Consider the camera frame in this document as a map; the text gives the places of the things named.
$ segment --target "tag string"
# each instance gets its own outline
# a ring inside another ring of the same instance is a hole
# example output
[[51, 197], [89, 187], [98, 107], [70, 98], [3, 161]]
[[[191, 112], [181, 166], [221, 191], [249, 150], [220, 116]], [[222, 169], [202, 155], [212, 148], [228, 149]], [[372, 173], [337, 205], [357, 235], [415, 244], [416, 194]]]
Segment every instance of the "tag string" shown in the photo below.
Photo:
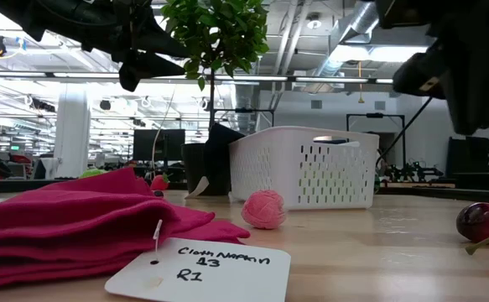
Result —
[[162, 219], [159, 220], [157, 224], [157, 228], [154, 230], [153, 239], [154, 239], [154, 256], [158, 260], [159, 259], [159, 237], [160, 237], [160, 227], [162, 226]]

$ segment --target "wooden table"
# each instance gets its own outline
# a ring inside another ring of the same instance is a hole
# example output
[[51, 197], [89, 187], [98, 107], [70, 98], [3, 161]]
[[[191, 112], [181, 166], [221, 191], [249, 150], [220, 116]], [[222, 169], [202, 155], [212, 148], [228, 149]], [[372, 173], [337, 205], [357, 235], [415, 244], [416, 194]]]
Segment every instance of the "wooden table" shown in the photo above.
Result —
[[[262, 231], [226, 198], [166, 195], [249, 229], [246, 244], [288, 252], [287, 301], [489, 301], [489, 247], [469, 256], [455, 229], [456, 215], [470, 202], [378, 195], [367, 211], [295, 211], [278, 230]], [[8, 287], [0, 289], [0, 302], [138, 301], [107, 294], [108, 278]]]

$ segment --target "wall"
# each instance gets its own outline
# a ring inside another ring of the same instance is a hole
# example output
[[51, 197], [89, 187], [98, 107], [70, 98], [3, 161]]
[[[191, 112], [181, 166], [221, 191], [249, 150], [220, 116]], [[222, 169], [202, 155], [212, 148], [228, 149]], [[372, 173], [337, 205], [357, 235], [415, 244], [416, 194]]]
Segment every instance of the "wall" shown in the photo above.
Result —
[[[406, 123], [421, 108], [426, 97], [401, 95], [390, 98], [383, 92], [365, 92], [364, 104], [358, 103], [359, 93], [347, 96], [344, 93], [310, 95], [303, 92], [287, 91], [280, 100], [275, 116], [276, 126], [302, 126], [334, 130], [346, 129], [347, 113], [369, 113], [374, 110], [374, 101], [386, 101], [387, 110], [383, 113], [404, 114]], [[261, 91], [262, 108], [268, 107], [270, 91]], [[321, 110], [310, 109], [310, 100], [322, 100]], [[353, 117], [351, 131], [398, 133], [400, 122], [384, 119]], [[260, 128], [267, 126], [260, 122]], [[489, 129], [479, 130], [474, 136], [489, 138]], [[464, 138], [453, 130], [447, 101], [434, 99], [406, 132], [406, 158], [418, 160], [427, 167], [436, 166], [445, 172], [449, 138]], [[395, 164], [402, 164], [401, 140], [395, 147]]]
[[[261, 91], [261, 108], [267, 108], [270, 102], [270, 92]], [[347, 96], [345, 93], [329, 93], [310, 95], [304, 92], [287, 91], [281, 98], [275, 113], [276, 126], [302, 126], [310, 128], [324, 128], [332, 130], [346, 130], [347, 113], [378, 112], [374, 108], [375, 101], [385, 101], [385, 114], [397, 114], [397, 99], [389, 97], [386, 92], [364, 92], [362, 98], [365, 103], [358, 103], [359, 93]], [[321, 100], [322, 109], [311, 109], [311, 100]], [[351, 117], [350, 130], [354, 132], [398, 133], [402, 127], [397, 118], [371, 119], [365, 117]], [[259, 129], [267, 127], [263, 118], [260, 119]], [[401, 143], [395, 148], [395, 154], [401, 164]]]

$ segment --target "ceiling duct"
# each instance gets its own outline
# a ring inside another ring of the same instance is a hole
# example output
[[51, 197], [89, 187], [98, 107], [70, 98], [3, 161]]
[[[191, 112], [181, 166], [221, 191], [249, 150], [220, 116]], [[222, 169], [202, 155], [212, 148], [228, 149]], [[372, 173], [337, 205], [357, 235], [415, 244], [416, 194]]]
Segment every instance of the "ceiling duct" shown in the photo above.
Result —
[[[330, 53], [315, 70], [313, 76], [332, 77], [345, 62], [330, 59], [331, 53], [339, 44], [369, 44], [372, 31], [377, 27], [378, 13], [374, 2], [356, 2], [354, 13], [339, 19], [334, 24], [328, 42]], [[309, 84], [302, 91], [309, 93], [332, 92], [333, 86], [325, 83]]]

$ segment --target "red cherry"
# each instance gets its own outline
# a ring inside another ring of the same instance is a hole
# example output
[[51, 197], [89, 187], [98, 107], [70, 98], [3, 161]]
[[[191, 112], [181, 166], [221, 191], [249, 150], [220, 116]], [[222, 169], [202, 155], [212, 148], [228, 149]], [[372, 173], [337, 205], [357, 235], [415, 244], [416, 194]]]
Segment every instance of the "red cherry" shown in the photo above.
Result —
[[456, 230], [473, 242], [489, 238], [489, 204], [478, 202], [462, 209], [456, 217]]

